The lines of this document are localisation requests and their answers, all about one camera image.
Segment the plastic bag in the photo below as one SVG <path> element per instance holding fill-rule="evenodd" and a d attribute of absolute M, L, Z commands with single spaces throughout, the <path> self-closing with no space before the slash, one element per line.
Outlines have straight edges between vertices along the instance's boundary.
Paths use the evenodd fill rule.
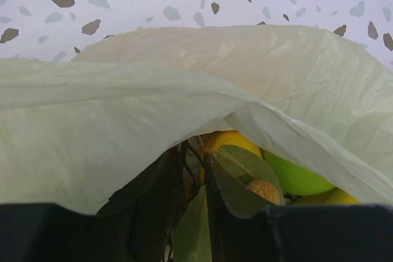
<path fill-rule="evenodd" d="M 0 202 L 94 214 L 166 149 L 234 128 L 393 204 L 393 76 L 321 29 L 145 29 L 71 63 L 0 60 L 0 93 Z"/>

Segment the white speckled table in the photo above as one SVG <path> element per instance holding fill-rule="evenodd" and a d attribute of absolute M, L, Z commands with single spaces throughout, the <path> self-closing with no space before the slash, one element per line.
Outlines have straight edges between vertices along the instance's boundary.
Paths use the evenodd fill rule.
<path fill-rule="evenodd" d="M 308 25 L 393 69 L 393 0 L 0 0 L 0 58 L 69 61 L 106 36 L 160 26 Z"/>

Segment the bay leaf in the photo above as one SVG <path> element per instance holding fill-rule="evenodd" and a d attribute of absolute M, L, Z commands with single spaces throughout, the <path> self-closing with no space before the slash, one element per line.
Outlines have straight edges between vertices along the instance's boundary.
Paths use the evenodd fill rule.
<path fill-rule="evenodd" d="M 284 195 L 276 174 L 263 159 L 244 148 L 223 145 L 214 154 L 217 162 L 234 178 L 247 185 L 253 180 L 266 180 L 274 185 L 280 195 L 280 204 L 285 204 Z"/>
<path fill-rule="evenodd" d="M 174 262 L 211 262 L 208 204 L 206 187 L 187 207 L 173 240 Z"/>

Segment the leaf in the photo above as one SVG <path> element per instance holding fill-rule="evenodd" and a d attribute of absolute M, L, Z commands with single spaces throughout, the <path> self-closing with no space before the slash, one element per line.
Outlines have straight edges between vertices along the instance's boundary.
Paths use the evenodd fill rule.
<path fill-rule="evenodd" d="M 221 166 L 243 184 L 247 185 L 253 180 L 266 180 L 273 184 L 279 192 L 280 204 L 285 204 L 276 174 L 259 156 L 235 145 L 223 145 L 212 153 Z"/>
<path fill-rule="evenodd" d="M 210 262 L 208 205 L 206 187 L 200 188 L 181 218 L 173 240 L 174 262 Z"/>

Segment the green apple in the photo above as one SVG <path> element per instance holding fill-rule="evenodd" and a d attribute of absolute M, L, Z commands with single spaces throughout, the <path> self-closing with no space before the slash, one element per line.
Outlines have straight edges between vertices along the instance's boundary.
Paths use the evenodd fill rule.
<path fill-rule="evenodd" d="M 263 150 L 265 161 L 276 174 L 283 191 L 292 195 L 311 196 L 335 188 L 322 176 L 292 164 L 267 150 Z"/>

